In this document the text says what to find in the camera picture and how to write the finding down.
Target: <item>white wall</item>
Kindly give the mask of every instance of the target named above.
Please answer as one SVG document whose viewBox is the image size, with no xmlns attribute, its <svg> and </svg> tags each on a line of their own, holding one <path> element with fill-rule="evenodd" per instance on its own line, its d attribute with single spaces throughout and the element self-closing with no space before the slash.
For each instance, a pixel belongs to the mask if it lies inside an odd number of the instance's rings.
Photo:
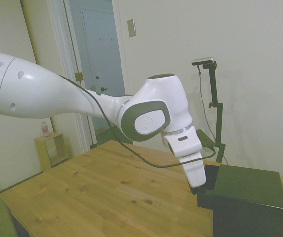
<svg viewBox="0 0 283 237">
<path fill-rule="evenodd" d="M 191 61 L 214 56 L 229 164 L 283 176 L 283 1 L 118 0 L 113 5 L 130 93 L 151 75 L 179 75 L 196 129 L 211 137 Z M 130 38 L 127 20 L 132 18 L 137 36 Z M 202 70 L 202 92 L 208 106 L 207 70 Z M 207 108 L 207 116 L 215 130 L 216 109 Z M 163 149 L 158 136 L 140 144 Z"/>
<path fill-rule="evenodd" d="M 35 61 L 18 0 L 0 0 L 0 52 Z M 41 172 L 34 144 L 41 122 L 0 115 L 0 190 Z"/>
<path fill-rule="evenodd" d="M 65 75 L 48 1 L 22 0 L 22 3 L 37 64 Z M 56 132 L 64 136 L 69 157 L 73 158 L 85 152 L 81 146 L 75 114 L 65 113 L 52 118 Z"/>
</svg>

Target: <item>light switch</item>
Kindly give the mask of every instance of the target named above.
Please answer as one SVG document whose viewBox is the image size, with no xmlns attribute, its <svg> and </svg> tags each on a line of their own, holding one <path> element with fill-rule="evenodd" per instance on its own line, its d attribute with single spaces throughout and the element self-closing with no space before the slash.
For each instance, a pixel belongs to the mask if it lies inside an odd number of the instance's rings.
<svg viewBox="0 0 283 237">
<path fill-rule="evenodd" d="M 135 19 L 131 19 L 128 21 L 128 31 L 130 37 L 136 35 Z"/>
</svg>

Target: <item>wooden shelf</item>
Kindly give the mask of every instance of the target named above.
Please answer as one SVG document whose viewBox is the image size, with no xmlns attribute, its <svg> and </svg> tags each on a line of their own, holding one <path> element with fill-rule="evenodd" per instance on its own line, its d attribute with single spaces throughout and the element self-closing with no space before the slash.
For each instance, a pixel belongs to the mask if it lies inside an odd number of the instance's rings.
<svg viewBox="0 0 283 237">
<path fill-rule="evenodd" d="M 53 139 L 57 154 L 50 156 L 47 148 L 47 143 Z M 68 153 L 64 145 L 63 135 L 61 133 L 52 132 L 48 137 L 41 136 L 34 139 L 43 171 L 49 170 L 60 163 L 68 160 Z"/>
</svg>

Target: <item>black cable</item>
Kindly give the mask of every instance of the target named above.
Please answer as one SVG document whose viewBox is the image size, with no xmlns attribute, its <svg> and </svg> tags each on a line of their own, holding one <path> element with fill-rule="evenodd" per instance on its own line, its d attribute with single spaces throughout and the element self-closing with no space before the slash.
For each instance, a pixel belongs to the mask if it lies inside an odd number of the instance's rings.
<svg viewBox="0 0 283 237">
<path fill-rule="evenodd" d="M 208 122 L 207 115 L 206 115 L 205 103 L 204 103 L 204 100 L 203 100 L 203 98 L 202 98 L 202 87 L 201 87 L 201 81 L 202 81 L 202 80 L 201 80 L 201 71 L 200 71 L 200 66 L 199 66 L 199 65 L 197 65 L 197 69 L 199 70 L 199 77 L 200 77 L 200 95 L 201 95 L 201 99 L 202 99 L 202 107 L 203 107 L 203 109 L 204 109 L 205 119 L 206 119 L 206 122 L 207 122 L 207 126 L 208 126 L 208 128 L 209 128 L 209 130 L 210 130 L 212 136 L 214 137 L 214 139 L 215 139 L 215 141 L 216 141 L 216 137 L 215 137 L 214 133 L 212 132 L 210 126 L 209 126 L 209 122 Z M 225 159 L 226 164 L 228 164 L 225 155 L 223 155 L 223 157 L 224 157 L 224 159 Z"/>
<path fill-rule="evenodd" d="M 207 159 L 207 158 L 210 158 L 212 156 L 214 156 L 216 154 L 216 151 L 214 148 L 210 148 L 212 151 L 213 151 L 213 154 L 209 155 L 209 156 L 206 156 L 206 157 L 203 157 L 203 158 L 200 158 L 200 159 L 195 159 L 195 160 L 190 160 L 190 161 L 187 161 L 187 162 L 183 162 L 183 163 L 177 163 L 177 164 L 170 164 L 170 165 L 156 165 L 156 164 L 152 164 L 150 163 L 149 161 L 147 161 L 146 159 L 144 159 L 141 155 L 139 155 L 137 152 L 135 152 L 133 149 L 129 148 L 128 146 L 126 146 L 123 142 L 120 141 L 120 139 L 117 137 L 117 135 L 114 133 L 113 129 L 112 129 L 112 126 L 109 122 L 109 120 L 107 119 L 104 111 L 103 111 L 103 108 L 101 107 L 100 103 L 97 101 L 97 99 L 94 97 L 94 95 L 92 95 L 90 92 L 88 92 L 87 90 L 83 89 L 81 86 L 79 86 L 78 84 L 74 83 L 73 81 L 67 79 L 66 77 L 60 75 L 63 79 L 65 79 L 66 81 L 70 82 L 71 84 L 73 84 L 74 86 L 76 86 L 77 88 L 81 89 L 82 91 L 84 91 L 86 94 L 88 94 L 89 96 L 91 96 L 93 98 L 93 100 L 96 102 L 97 106 L 99 107 L 99 109 L 101 110 L 105 120 L 106 120 L 106 123 L 107 125 L 110 127 L 110 130 L 113 134 L 113 136 L 115 137 L 115 139 L 123 146 L 125 147 L 127 150 L 129 150 L 130 152 L 134 153 L 136 156 L 138 156 L 142 161 L 144 161 L 146 164 L 152 166 L 152 167 L 155 167 L 155 168 L 170 168 L 170 167 L 175 167 L 175 166 L 180 166 L 180 165 L 184 165 L 184 164 L 189 164 L 189 163 L 192 163 L 192 162 L 195 162 L 195 161 L 198 161 L 198 160 L 202 160 L 202 159 Z"/>
</svg>

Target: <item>gray joint cap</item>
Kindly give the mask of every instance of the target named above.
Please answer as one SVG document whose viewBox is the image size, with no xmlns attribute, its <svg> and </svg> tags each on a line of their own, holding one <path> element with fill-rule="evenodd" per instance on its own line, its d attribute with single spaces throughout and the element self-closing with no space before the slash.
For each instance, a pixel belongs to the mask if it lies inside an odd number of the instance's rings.
<svg viewBox="0 0 283 237">
<path fill-rule="evenodd" d="M 153 131 L 150 134 L 143 135 L 137 132 L 135 129 L 135 121 L 140 116 L 147 112 L 155 111 L 155 110 L 162 110 L 165 116 L 165 123 L 156 131 Z M 146 141 L 158 133 L 160 133 L 162 130 L 164 130 L 171 122 L 170 113 L 169 110 L 163 101 L 149 101 L 144 102 L 140 104 L 136 104 L 131 106 L 128 110 L 125 111 L 124 115 L 121 119 L 121 128 L 123 133 L 128 137 L 129 139 L 136 141 L 136 142 L 142 142 Z"/>
</svg>

